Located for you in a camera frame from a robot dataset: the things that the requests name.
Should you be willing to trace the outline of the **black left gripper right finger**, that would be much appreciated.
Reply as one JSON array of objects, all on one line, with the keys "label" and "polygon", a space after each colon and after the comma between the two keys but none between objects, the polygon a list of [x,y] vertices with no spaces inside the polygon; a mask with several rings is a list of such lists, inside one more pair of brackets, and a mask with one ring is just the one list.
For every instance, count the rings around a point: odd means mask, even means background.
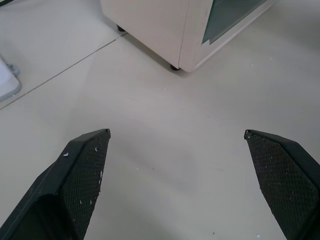
[{"label": "black left gripper right finger", "polygon": [[287,240],[320,240],[320,164],[297,142],[247,129],[260,190]]}]

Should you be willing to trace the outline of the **frosted green glass panel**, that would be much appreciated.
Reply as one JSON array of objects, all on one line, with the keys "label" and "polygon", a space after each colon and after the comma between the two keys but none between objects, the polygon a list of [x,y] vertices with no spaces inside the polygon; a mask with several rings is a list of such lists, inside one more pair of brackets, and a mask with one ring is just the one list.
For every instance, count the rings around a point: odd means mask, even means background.
[{"label": "frosted green glass panel", "polygon": [[257,20],[278,0],[214,0],[202,48],[219,49]]}]

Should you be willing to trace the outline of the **white grey base plate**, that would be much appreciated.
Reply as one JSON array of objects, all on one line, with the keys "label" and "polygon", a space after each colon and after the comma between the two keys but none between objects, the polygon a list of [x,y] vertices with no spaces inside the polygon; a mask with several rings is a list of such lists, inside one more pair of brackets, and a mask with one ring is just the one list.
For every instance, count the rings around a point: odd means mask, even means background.
[{"label": "white grey base plate", "polygon": [[21,90],[17,76],[21,73],[14,63],[7,63],[0,55],[0,102],[16,95]]}]

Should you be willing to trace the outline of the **beige cabinet on wheels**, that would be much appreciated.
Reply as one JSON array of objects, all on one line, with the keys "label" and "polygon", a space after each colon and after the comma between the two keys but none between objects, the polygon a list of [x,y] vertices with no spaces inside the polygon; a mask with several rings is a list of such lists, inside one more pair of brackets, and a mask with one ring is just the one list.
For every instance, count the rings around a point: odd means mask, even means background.
[{"label": "beige cabinet on wheels", "polygon": [[221,48],[202,48],[214,0],[100,0],[103,14],[166,60],[191,73]]}]

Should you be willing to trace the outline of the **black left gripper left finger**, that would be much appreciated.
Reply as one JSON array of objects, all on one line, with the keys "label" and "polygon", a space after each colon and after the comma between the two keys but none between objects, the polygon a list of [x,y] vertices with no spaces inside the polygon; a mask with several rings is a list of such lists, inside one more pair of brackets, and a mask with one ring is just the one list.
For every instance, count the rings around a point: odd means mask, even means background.
[{"label": "black left gripper left finger", "polygon": [[0,240],[84,240],[101,192],[111,131],[71,140],[0,227]]}]

